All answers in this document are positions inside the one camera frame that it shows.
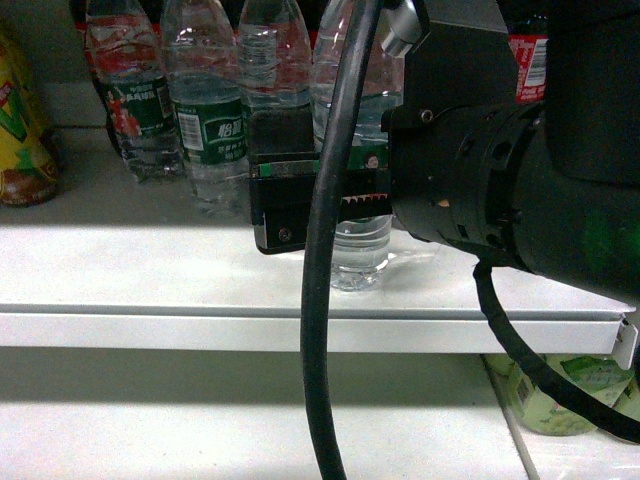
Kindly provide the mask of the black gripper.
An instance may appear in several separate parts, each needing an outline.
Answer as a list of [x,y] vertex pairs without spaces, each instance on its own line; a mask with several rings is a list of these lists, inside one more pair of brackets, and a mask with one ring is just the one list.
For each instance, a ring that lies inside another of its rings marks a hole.
[[[449,109],[420,127],[390,124],[389,170],[349,170],[339,219],[394,213],[411,236],[474,255],[513,255],[514,195],[543,105]],[[305,248],[319,153],[309,110],[247,121],[250,219],[266,255]]]

